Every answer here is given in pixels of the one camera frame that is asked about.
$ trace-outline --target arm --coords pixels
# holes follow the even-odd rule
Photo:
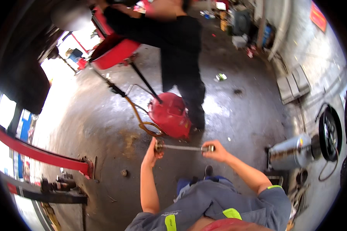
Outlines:
[[[161,26],[144,14],[127,9],[123,4],[109,6],[105,0],[97,0],[108,25],[118,34],[139,43],[162,48],[170,46],[161,36]]]
[[[156,139],[153,137],[147,153],[141,163],[140,171],[140,201],[143,212],[156,214],[159,212],[159,199],[154,183],[153,167],[157,159],[162,159],[163,153],[154,153]]]
[[[265,174],[259,170],[245,164],[240,159],[228,153],[219,141],[208,141],[203,146],[214,145],[216,147],[215,152],[204,152],[204,157],[209,157],[219,162],[225,162],[228,164],[242,180],[250,187],[257,195],[272,186],[270,180]]]

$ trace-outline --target cardboard box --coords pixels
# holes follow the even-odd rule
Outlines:
[[[227,16],[226,10],[220,11],[220,18],[221,18],[222,20],[226,19],[226,16]]]
[[[221,20],[220,28],[222,31],[226,31],[226,29],[227,29],[227,21],[226,20]]]

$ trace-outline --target bolt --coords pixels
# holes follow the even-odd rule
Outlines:
[[[123,170],[121,171],[121,174],[122,174],[122,176],[127,176],[128,172],[127,172],[126,169],[123,169]]]

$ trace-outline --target gray work uniform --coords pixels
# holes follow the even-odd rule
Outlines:
[[[225,179],[204,180],[181,189],[176,203],[157,214],[138,213],[126,231],[181,231],[199,218],[238,218],[284,231],[291,214],[291,202],[280,186],[271,186],[257,197],[241,195]]]

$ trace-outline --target red sign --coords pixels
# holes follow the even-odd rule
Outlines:
[[[14,185],[9,184],[9,183],[7,183],[7,184],[8,184],[8,189],[11,193],[18,194],[17,187],[15,187]]]
[[[325,32],[326,29],[326,19],[319,10],[319,8],[315,5],[314,2],[312,2],[311,5],[311,13],[310,13],[310,19],[314,22],[323,32]]]

